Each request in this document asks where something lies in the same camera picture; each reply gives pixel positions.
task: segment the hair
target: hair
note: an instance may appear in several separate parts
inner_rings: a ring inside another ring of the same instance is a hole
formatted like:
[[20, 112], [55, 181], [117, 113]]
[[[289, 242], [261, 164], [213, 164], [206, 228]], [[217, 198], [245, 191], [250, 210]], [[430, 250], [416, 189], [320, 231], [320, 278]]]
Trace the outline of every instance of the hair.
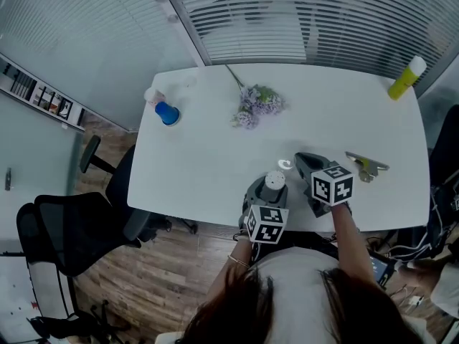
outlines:
[[[328, 330], [337, 343], [422, 343], [376, 283], [338, 268], [320, 274], [331, 308]], [[176, 343], [265, 343], [273, 321], [273, 293], [271, 278], [262, 280], [256, 269], [239, 277], [229, 269], [224, 290], [199, 308]]]

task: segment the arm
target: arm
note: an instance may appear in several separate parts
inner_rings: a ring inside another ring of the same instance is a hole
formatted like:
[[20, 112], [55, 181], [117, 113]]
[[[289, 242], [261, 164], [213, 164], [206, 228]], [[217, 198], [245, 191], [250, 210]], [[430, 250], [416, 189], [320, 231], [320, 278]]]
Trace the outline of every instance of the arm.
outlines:
[[[237, 260], [248, 264], [250, 261], [250, 256], [252, 254], [252, 242], [248, 239], [248, 236], [240, 236], [238, 243], [236, 243], [235, 248], [232, 250], [231, 256]], [[206, 301], [209, 302], [213, 300], [219, 293], [224, 289], [224, 279], [227, 275], [228, 269], [234, 265], [234, 274], [231, 275], [230, 281], [235, 277], [239, 277], [241, 274], [247, 271], [247, 268], [237, 262], [228, 259], [223, 269], [220, 270], [214, 282], [210, 286], [210, 289], [207, 293]]]
[[376, 284], [372, 261], [346, 205], [331, 208], [338, 242], [339, 268], [351, 277]]

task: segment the white table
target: white table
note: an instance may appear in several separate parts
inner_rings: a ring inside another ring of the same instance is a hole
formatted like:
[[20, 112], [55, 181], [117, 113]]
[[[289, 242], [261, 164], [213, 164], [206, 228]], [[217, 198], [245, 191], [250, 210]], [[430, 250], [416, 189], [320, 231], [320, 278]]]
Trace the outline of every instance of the white table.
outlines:
[[[299, 151], [319, 153], [358, 172], [351, 151], [390, 166], [371, 183], [356, 177], [351, 208], [361, 230], [427, 223], [429, 169], [413, 89], [395, 102], [392, 82], [375, 75], [295, 64], [235, 64], [247, 85], [269, 85], [287, 101], [278, 116], [253, 130], [233, 128], [239, 88], [225, 66], [157, 74], [152, 86], [177, 106], [181, 120], [166, 127], [147, 104], [133, 159], [128, 204], [137, 209], [236, 226], [247, 187]], [[287, 229], [333, 231], [331, 215], [317, 219], [306, 184], [286, 171]]]

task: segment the blue cup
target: blue cup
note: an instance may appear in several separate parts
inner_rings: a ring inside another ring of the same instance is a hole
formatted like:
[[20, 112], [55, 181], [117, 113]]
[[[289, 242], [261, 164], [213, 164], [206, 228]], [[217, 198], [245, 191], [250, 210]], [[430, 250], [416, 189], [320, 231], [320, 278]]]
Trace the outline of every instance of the blue cup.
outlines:
[[163, 124], [168, 126], [173, 125], [180, 118], [180, 111], [168, 105], [166, 102], [158, 102], [155, 107], [155, 112], [163, 120]]

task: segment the yellow glue stick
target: yellow glue stick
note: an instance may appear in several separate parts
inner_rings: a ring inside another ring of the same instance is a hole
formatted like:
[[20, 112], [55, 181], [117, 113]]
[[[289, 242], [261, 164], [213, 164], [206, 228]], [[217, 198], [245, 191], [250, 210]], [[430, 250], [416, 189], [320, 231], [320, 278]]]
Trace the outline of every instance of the yellow glue stick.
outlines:
[[427, 68], [427, 64], [421, 56], [414, 56], [413, 60], [403, 70], [402, 75], [395, 80], [387, 93], [393, 100], [398, 100], [405, 91], [411, 87], [418, 77], [422, 75]]

